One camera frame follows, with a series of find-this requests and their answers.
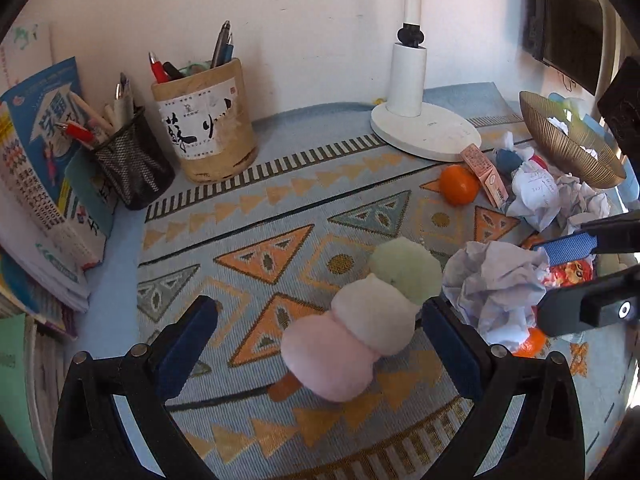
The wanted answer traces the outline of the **blue white paper ball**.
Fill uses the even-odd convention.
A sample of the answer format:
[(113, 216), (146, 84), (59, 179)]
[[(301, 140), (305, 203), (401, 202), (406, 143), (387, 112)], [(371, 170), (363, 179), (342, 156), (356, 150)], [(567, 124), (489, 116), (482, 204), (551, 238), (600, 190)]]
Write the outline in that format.
[(536, 326), (534, 307), (547, 293), (547, 252), (492, 240), (469, 242), (442, 271), (442, 293), (486, 344), (518, 350)]

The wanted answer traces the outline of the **pastel dango plush toy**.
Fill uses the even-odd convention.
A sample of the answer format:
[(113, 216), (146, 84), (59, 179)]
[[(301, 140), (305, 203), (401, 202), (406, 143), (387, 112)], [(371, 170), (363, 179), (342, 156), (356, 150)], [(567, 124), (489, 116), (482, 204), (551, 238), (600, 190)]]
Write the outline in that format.
[(284, 330), (288, 372), (269, 388), (271, 401), (300, 388), (330, 402), (354, 400), (372, 382), (374, 364), (410, 344), (422, 302), (440, 294), (442, 265), (423, 245), (397, 237), (375, 248), (367, 269), (334, 295), (329, 310)]

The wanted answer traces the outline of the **red snack packet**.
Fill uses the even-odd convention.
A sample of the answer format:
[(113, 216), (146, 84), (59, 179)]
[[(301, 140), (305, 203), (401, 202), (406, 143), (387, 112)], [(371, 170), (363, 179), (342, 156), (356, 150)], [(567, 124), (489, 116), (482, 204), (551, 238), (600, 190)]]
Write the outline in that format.
[(592, 280), (592, 264), (587, 259), (580, 259), (550, 266), (544, 274), (542, 284), (550, 289), (575, 286)]

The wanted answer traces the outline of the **gold ribbed glass bowl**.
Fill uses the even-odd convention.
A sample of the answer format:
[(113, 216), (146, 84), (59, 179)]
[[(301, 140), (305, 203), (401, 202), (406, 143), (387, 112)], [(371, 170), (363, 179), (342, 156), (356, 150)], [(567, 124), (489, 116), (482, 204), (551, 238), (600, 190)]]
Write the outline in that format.
[(559, 170), (592, 188), (615, 188), (626, 180), (622, 162), (605, 140), (576, 115), (568, 119), (560, 103), (521, 91), (520, 107), (538, 148)]

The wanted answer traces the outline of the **orange tangerine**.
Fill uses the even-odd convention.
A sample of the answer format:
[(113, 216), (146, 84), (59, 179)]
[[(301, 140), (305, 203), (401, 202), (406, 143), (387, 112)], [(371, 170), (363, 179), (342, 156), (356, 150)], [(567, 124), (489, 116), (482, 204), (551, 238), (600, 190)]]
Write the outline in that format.
[(480, 181), (465, 166), (454, 165), (442, 170), (438, 179), (439, 193), (451, 206), (473, 203), (480, 192)]
[(538, 328), (532, 327), (528, 330), (528, 337), (514, 352), (518, 358), (535, 359), (547, 342), (547, 336)]

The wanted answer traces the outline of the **small pink orange box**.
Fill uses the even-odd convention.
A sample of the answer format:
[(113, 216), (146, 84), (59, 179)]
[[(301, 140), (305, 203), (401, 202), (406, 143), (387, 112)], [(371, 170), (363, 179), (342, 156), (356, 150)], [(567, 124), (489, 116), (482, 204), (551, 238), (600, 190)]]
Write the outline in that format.
[(506, 206), (509, 194), (506, 192), (506, 187), (497, 168), (488, 157), (473, 143), (469, 144), (460, 155), (472, 173), (480, 180), (491, 205), (499, 209)]

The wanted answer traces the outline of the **white desk lamp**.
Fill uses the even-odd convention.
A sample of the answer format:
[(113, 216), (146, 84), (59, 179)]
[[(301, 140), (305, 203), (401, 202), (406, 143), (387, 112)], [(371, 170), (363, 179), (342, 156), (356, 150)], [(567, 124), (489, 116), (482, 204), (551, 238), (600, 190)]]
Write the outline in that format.
[(386, 101), (371, 112), (373, 132), (407, 154), (460, 162), (468, 146), (479, 148), (482, 137), (470, 122), (445, 107), (423, 101), (427, 50), (421, 28), (422, 0), (405, 0), (390, 64)]

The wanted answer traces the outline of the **stack of books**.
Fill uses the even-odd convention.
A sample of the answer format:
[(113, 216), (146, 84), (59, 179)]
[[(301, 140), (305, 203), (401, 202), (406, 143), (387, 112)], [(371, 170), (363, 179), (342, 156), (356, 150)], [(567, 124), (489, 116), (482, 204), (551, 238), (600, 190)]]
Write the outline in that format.
[[(1, 94), (54, 64), (49, 24), (12, 26), (1, 43)], [(1, 419), (45, 476), (65, 375), (59, 340), (76, 338), (75, 315), (89, 296), (84, 271), (1, 175)]]

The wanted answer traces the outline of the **patterned woven table mat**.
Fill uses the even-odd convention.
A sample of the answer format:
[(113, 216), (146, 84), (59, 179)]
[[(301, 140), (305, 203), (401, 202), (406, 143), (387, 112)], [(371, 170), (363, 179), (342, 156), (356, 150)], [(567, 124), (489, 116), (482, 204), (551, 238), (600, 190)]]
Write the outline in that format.
[(288, 326), (389, 281), (393, 240), (430, 254), (429, 281), (469, 242), (538, 240), (485, 195), (449, 205), (442, 165), (384, 143), (369, 113), (342, 104), (268, 119), (256, 126), (264, 146), (253, 166), (217, 183), (177, 180), (146, 210), (141, 337), (198, 297), (217, 304), (217, 328), (168, 408), (218, 478), (420, 478), (469, 414), (422, 332), (378, 360), (354, 400), (268, 393), (286, 373)]

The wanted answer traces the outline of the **black mesh pen holder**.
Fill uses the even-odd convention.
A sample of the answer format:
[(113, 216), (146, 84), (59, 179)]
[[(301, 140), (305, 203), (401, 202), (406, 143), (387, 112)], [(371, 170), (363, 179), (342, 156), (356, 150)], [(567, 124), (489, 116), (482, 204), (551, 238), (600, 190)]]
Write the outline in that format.
[(151, 205), (175, 180), (174, 167), (152, 133), (143, 106), (136, 107), (134, 118), (91, 156), (130, 210)]

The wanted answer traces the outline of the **blue cover workbook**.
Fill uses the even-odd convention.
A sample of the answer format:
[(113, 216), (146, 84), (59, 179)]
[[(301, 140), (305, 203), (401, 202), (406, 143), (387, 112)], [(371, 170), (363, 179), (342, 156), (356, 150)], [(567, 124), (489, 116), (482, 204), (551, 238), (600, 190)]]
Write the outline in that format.
[(76, 60), (56, 63), (1, 95), (1, 174), (44, 234), (75, 263), (103, 261), (118, 196), (88, 148), (61, 126), (83, 126)]

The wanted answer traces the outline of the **kraft paper pen holder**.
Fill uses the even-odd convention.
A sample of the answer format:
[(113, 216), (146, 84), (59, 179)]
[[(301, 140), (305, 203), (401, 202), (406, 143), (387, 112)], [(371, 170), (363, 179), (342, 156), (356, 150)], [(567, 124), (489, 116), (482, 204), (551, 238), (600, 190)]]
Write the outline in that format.
[(195, 183), (226, 180), (256, 159), (256, 136), (238, 58), (174, 81), (152, 95), (180, 167)]

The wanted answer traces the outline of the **black wall monitor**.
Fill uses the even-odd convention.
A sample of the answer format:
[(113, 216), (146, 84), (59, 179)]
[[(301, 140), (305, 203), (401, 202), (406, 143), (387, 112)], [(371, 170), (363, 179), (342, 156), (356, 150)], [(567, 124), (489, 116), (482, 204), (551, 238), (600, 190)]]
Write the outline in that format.
[(559, 70), (593, 96), (611, 75), (615, 40), (608, 0), (524, 0), (522, 43), (536, 61)]

